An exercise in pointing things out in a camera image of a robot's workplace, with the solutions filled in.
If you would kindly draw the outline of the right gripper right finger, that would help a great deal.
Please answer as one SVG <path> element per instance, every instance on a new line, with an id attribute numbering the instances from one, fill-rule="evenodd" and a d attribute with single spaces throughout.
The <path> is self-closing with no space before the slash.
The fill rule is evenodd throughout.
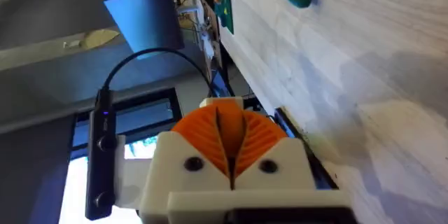
<path id="1" fill-rule="evenodd" d="M 290 138 L 269 118 L 241 111 L 242 133 L 232 145 L 231 189 L 315 190 L 301 140 Z"/>

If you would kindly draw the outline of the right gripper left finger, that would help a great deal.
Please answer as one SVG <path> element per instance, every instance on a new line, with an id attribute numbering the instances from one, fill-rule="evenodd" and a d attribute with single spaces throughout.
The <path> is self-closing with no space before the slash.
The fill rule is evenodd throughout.
<path id="1" fill-rule="evenodd" d="M 203 106 L 157 137 L 139 203 L 143 221 L 224 221 L 231 179 L 219 106 Z"/>

